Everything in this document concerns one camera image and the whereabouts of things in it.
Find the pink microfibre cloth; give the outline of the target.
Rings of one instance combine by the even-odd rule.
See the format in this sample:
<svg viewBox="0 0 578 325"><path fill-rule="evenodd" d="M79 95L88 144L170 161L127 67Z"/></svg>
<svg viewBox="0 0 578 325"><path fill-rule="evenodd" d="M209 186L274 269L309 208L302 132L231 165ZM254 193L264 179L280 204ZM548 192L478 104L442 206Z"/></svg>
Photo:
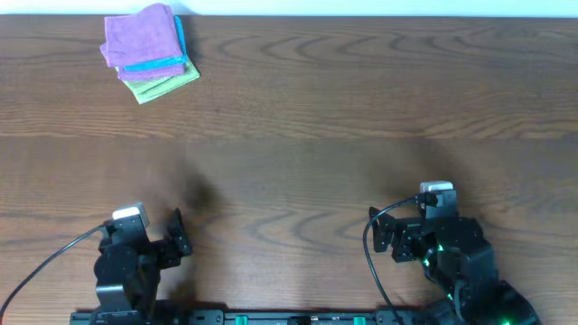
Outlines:
<svg viewBox="0 0 578 325"><path fill-rule="evenodd" d="M101 50L110 68L182 54L168 5L157 3L136 14L106 16L104 30Z"/></svg>

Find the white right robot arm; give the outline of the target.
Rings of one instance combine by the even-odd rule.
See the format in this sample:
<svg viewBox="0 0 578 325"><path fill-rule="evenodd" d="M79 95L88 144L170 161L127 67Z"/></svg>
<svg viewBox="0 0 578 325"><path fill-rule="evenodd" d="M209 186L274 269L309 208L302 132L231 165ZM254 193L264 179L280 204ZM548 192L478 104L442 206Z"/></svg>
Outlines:
<svg viewBox="0 0 578 325"><path fill-rule="evenodd" d="M499 278L494 250L475 218L462 217L455 190L427 190L386 208L368 209L363 231L364 254L386 303L368 251L392 249L397 263L418 261L424 276L446 295L448 320L465 324L538 324L531 303Z"/></svg>

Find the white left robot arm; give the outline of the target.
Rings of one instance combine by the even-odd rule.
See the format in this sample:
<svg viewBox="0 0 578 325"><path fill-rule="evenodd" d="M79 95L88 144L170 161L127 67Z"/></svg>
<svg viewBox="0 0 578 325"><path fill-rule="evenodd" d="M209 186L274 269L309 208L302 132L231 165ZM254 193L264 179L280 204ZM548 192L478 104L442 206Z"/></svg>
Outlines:
<svg viewBox="0 0 578 325"><path fill-rule="evenodd" d="M192 253L182 213L175 209L163 238L152 241L149 220L140 202L113 212L102 228L103 238L94 265L100 306L95 324L175 324L178 311L156 299L161 271L177 267Z"/></svg>

